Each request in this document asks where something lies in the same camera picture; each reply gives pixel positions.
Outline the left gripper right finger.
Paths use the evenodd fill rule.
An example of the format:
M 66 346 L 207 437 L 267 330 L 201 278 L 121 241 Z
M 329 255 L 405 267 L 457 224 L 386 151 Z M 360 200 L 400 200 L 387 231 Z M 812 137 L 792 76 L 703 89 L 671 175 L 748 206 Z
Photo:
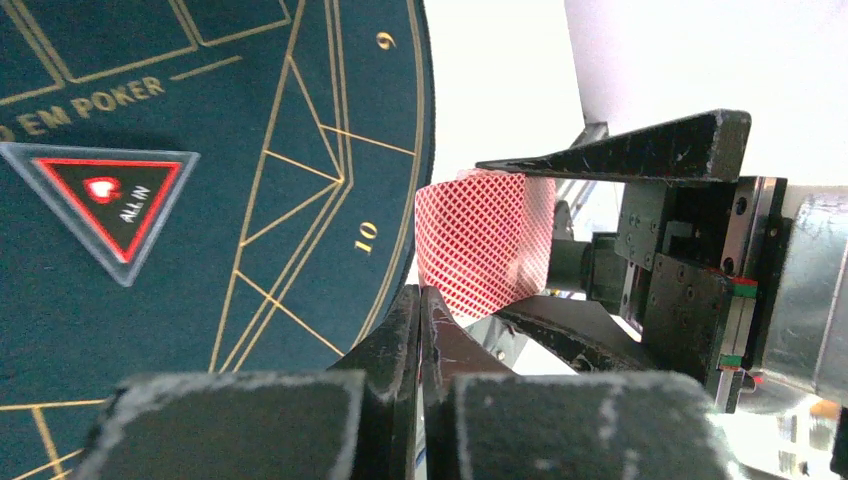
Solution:
M 432 479 L 728 479 L 712 400 L 660 371 L 521 376 L 421 291 L 421 379 Z

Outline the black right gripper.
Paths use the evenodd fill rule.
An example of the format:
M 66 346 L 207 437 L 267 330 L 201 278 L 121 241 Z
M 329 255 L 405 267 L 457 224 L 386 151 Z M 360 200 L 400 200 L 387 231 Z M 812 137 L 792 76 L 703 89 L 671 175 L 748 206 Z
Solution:
M 657 366 L 694 378 L 720 412 L 734 412 L 756 386 L 789 229 L 785 179 L 738 179 L 751 126 L 750 113 L 717 109 L 539 157 L 476 163 L 549 178 L 727 182 L 628 184 L 616 230 L 588 242 L 565 235 L 574 210 L 559 207 L 547 286 L 590 301 L 537 295 L 494 316 L 578 373 Z

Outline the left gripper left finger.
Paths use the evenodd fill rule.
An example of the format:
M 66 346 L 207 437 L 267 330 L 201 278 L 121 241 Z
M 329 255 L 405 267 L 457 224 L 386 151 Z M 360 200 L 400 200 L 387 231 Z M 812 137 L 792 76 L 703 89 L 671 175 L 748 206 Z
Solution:
M 421 292 L 328 370 L 161 373 L 119 384 L 75 479 L 351 479 L 391 469 L 395 428 L 414 434 Z

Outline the red playing card deck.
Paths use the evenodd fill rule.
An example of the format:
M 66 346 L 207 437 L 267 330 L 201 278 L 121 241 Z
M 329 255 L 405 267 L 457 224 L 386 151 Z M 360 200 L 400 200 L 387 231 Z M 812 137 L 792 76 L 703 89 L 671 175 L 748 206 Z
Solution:
M 473 169 L 415 195 L 419 282 L 468 326 L 546 285 L 556 183 Z

